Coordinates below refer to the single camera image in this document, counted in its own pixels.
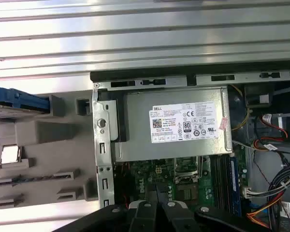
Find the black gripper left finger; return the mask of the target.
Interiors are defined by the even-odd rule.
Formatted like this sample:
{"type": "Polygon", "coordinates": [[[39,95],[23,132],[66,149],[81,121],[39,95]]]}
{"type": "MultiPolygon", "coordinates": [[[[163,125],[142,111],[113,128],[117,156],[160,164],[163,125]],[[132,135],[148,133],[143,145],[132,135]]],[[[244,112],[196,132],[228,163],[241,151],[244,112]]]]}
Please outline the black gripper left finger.
{"type": "Polygon", "coordinates": [[[146,186],[145,200],[133,201],[124,208],[109,205],[73,223],[75,232],[153,232],[156,227],[158,184],[146,186]]]}

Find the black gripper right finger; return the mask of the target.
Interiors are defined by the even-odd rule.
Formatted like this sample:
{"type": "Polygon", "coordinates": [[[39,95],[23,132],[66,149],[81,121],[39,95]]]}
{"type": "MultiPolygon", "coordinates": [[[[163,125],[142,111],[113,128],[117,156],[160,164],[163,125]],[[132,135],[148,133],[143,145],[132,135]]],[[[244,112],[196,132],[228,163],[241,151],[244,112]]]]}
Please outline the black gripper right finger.
{"type": "Polygon", "coordinates": [[[197,205],[194,211],[181,201],[169,200],[165,184],[159,184],[159,206],[173,232],[267,232],[268,229],[227,211],[197,205]]]}

